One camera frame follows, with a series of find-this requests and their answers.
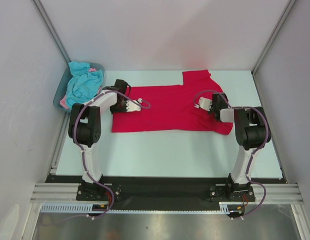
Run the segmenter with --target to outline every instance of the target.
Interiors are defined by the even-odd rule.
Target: plastic bin
[[[97,63],[90,63],[90,67],[96,70],[101,70],[103,72],[103,75],[105,75],[105,69],[103,66],[101,66],[100,64]],[[70,81],[70,79],[73,76],[70,73],[70,69],[69,67],[67,67],[67,69],[65,70],[63,77],[60,80],[59,86],[57,88],[55,97],[54,97],[54,106],[58,109],[60,109],[61,111],[64,112],[71,112],[71,109],[65,109],[60,105],[60,100],[64,98],[64,96],[66,95],[66,91],[67,91],[67,86],[68,86],[68,82]]]

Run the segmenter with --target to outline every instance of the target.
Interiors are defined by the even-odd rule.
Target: red cloth
[[[215,131],[230,133],[233,124],[215,120],[212,114],[195,108],[193,98],[203,90],[222,92],[208,70],[183,72],[184,85],[132,87],[129,97],[147,100],[150,109],[113,115],[113,133],[160,130]],[[202,97],[212,99],[207,92]]]

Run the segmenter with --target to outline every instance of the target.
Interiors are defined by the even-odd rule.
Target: pink cloth
[[[90,68],[89,69],[89,72],[95,72],[95,71],[97,71],[95,68]],[[61,99],[60,100],[60,105],[63,107],[63,108],[65,108],[65,109],[69,109],[69,107],[67,106],[67,104],[66,104],[66,95],[64,96],[64,98],[63,99]]]
[[[183,72],[184,85],[132,87],[129,97],[147,100],[150,109],[113,115],[113,133],[160,130],[214,131],[227,135],[233,124],[215,120],[212,114],[195,108],[194,96],[203,90],[222,92],[208,70]],[[202,97],[212,99],[207,92]]]

